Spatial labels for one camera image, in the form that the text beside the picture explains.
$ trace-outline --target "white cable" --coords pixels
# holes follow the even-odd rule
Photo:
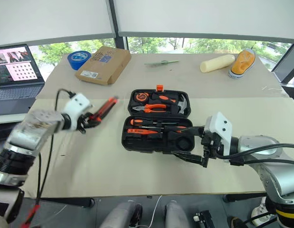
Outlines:
[[[57,212],[56,214],[50,216],[49,218],[45,219],[44,221],[42,221],[42,222],[40,222],[40,223],[38,223],[38,224],[36,224],[36,225],[32,224],[31,226],[32,226],[32,227],[37,227],[37,226],[41,226],[41,225],[45,224],[46,222],[49,222],[49,221],[52,220],[55,216],[57,216],[60,212],[62,212],[64,208],[66,208],[66,205],[65,205],[65,206],[64,206],[59,212]]]
[[[157,202],[156,202],[156,205],[155,205],[155,208],[154,208],[154,211],[153,211],[153,215],[152,215],[152,219],[151,219],[151,223],[150,223],[150,225],[149,225],[149,226],[147,226],[147,225],[138,225],[138,226],[136,226],[135,228],[138,228],[138,227],[147,227],[147,228],[150,228],[150,227],[152,226],[153,219],[154,219],[154,214],[155,214],[155,210],[156,210],[156,208],[157,208],[157,204],[158,204],[158,202],[160,201],[161,197],[162,197],[162,195],[158,198],[158,200],[157,200]]]

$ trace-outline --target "orange-handled pliers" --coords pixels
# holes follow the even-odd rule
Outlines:
[[[163,108],[166,109],[167,106],[165,104],[146,104],[145,106],[136,106],[133,107],[136,111],[144,111],[145,113],[164,113],[166,110],[158,111],[152,110],[153,108]]]

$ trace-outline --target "blue tape roll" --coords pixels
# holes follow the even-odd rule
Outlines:
[[[78,70],[89,58],[91,53],[87,51],[76,51],[67,56],[67,59],[74,70]]]

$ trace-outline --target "laptop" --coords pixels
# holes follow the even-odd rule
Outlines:
[[[26,44],[0,47],[0,115],[27,113],[44,83]]]

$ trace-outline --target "tape measure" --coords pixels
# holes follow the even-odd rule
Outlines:
[[[147,101],[148,98],[149,98],[149,94],[148,93],[138,93],[134,97],[134,99],[135,99],[136,102],[145,102],[145,101]]]
[[[87,51],[76,51],[67,56],[67,59],[74,70],[78,70],[89,58],[91,53]]]

